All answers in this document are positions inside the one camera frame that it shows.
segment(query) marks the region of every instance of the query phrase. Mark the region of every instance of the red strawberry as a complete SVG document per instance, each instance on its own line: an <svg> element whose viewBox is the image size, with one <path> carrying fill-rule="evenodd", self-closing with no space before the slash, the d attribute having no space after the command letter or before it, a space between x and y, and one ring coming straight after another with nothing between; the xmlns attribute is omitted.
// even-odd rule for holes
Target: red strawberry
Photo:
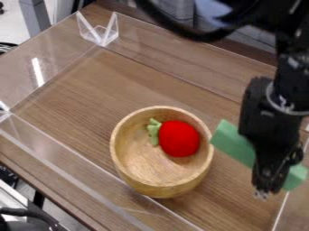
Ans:
<svg viewBox="0 0 309 231"><path fill-rule="evenodd" d="M153 144L157 145L159 142L166 154L174 157L186 157L197 153L199 148L199 135L187 123L166 121L161 124L151 119L149 131L153 136Z"/></svg>

